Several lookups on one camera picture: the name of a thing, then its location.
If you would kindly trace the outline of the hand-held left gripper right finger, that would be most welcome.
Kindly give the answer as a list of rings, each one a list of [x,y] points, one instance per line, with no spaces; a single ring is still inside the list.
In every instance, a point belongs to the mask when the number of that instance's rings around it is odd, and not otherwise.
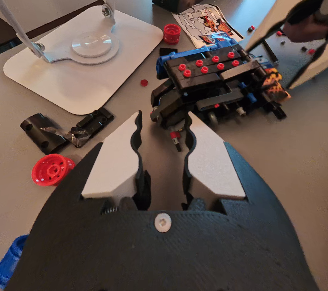
[[[246,194],[223,139],[195,114],[185,117],[183,193],[187,209],[194,199],[202,199],[212,210],[221,200],[245,200]]]

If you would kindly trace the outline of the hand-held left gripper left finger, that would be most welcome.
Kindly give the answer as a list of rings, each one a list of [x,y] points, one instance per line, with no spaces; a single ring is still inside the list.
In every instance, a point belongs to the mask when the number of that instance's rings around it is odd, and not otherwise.
[[[138,210],[149,209],[151,177],[138,151],[142,126],[142,112],[138,110],[102,142],[81,193],[84,199],[108,198],[118,207],[129,197]]]

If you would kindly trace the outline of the black and blue brick truck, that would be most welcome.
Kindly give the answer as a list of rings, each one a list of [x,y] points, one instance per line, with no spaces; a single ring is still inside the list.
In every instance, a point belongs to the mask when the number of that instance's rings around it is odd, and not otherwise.
[[[160,56],[158,80],[165,80],[151,93],[151,121],[170,133],[178,152],[188,112],[205,124],[218,125],[233,115],[247,116],[254,110],[287,117],[283,101],[290,98],[281,86],[282,76],[267,59],[246,52],[235,41]]]

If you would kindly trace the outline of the sticker sheet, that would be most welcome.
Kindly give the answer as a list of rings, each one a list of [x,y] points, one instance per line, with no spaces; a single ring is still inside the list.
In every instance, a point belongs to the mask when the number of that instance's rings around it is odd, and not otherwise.
[[[179,14],[172,14],[196,48],[215,45],[244,36],[227,21],[220,8],[213,4],[196,4]]]

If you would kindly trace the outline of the blue wheel rim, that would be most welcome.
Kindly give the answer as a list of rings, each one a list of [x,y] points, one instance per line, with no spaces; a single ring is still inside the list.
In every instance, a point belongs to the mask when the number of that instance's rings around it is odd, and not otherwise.
[[[29,235],[17,237],[0,262],[0,289],[4,290],[12,277]]]

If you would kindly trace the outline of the grey desk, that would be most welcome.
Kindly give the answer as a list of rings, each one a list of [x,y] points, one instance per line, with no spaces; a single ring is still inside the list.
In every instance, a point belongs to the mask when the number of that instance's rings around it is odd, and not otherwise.
[[[78,163],[98,142],[137,110],[143,114],[140,153],[151,175],[151,210],[178,210],[182,191],[183,154],[170,136],[151,122],[150,95],[161,84],[155,64],[159,45],[106,103],[114,121],[83,148],[69,145],[62,154]],[[20,124],[27,117],[48,115],[63,129],[82,117],[73,115],[6,77],[3,65],[23,49],[1,54],[1,259],[13,240],[30,232],[54,187],[32,182],[31,170],[43,153]],[[142,87],[140,81],[148,80]],[[311,273],[320,290],[327,290],[327,71],[290,91],[283,104],[287,118],[257,110],[232,118],[217,129],[276,194],[289,215]]]

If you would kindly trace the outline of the person's right hand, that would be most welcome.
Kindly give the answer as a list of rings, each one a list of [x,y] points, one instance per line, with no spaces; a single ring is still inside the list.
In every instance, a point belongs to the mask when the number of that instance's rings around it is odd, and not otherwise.
[[[285,22],[282,31],[293,43],[306,43],[325,39],[328,33],[326,22],[317,21],[314,15],[296,24]]]

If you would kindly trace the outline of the crumpled black tape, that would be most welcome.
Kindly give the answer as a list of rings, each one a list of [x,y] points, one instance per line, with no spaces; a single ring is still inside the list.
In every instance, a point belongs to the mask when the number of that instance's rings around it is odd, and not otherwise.
[[[72,127],[70,131],[59,130],[55,127],[45,127],[40,128],[40,130],[63,137],[78,149],[83,147],[91,138],[90,133],[78,127]]]

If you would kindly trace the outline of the black studded brick piece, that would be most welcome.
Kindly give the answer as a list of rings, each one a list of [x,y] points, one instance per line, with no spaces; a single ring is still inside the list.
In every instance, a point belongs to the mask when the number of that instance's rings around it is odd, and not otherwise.
[[[104,107],[93,111],[80,120],[76,127],[85,129],[91,134],[91,140],[98,133],[100,133],[107,125],[114,120],[114,115]]]

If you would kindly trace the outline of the long black brick axle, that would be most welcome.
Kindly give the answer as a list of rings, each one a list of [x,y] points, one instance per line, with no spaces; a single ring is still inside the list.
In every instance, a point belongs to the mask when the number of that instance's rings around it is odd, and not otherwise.
[[[273,52],[273,50],[271,49],[271,47],[268,45],[268,43],[266,42],[265,39],[262,40],[261,44],[263,45],[266,53],[269,56],[269,59],[272,61],[272,63],[274,65],[279,65],[279,60],[277,58],[277,56],[275,55],[275,53]]]

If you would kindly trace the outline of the red wheel rim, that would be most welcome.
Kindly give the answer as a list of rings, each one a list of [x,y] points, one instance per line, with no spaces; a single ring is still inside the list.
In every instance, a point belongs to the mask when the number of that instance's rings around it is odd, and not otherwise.
[[[58,186],[74,167],[72,159],[60,154],[49,154],[35,163],[31,178],[39,186]]]
[[[180,26],[170,23],[166,24],[163,28],[163,40],[167,44],[175,45],[179,43],[179,38],[181,34]]]

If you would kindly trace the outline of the white book stand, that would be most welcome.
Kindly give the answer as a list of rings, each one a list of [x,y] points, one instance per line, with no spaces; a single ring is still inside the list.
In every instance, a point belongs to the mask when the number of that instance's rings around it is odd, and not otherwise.
[[[88,8],[39,42],[4,0],[1,13],[26,47],[8,59],[4,74],[76,115],[105,104],[163,38],[158,27],[115,10],[115,0]]]

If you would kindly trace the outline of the black Lego beam piece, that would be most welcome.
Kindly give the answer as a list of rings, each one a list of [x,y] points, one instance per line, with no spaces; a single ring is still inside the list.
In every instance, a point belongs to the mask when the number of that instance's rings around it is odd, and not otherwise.
[[[41,113],[28,117],[20,127],[45,155],[58,153],[69,143],[59,126]]]

